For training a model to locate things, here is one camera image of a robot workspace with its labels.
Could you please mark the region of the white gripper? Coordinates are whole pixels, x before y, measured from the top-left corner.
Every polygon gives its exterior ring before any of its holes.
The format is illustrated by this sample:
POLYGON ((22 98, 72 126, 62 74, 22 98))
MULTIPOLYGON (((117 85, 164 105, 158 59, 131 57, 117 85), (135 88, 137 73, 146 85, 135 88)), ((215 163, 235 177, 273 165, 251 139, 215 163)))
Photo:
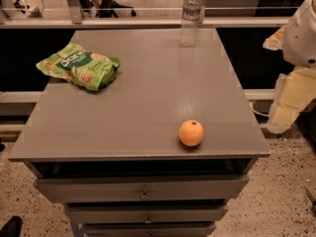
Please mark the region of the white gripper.
POLYGON ((280 134, 290 129, 316 98, 316 69, 307 68, 316 66, 315 0, 304 0, 287 25, 265 39, 263 48, 282 50, 284 60, 296 65, 292 72, 280 74, 276 80, 267 129, 280 134))

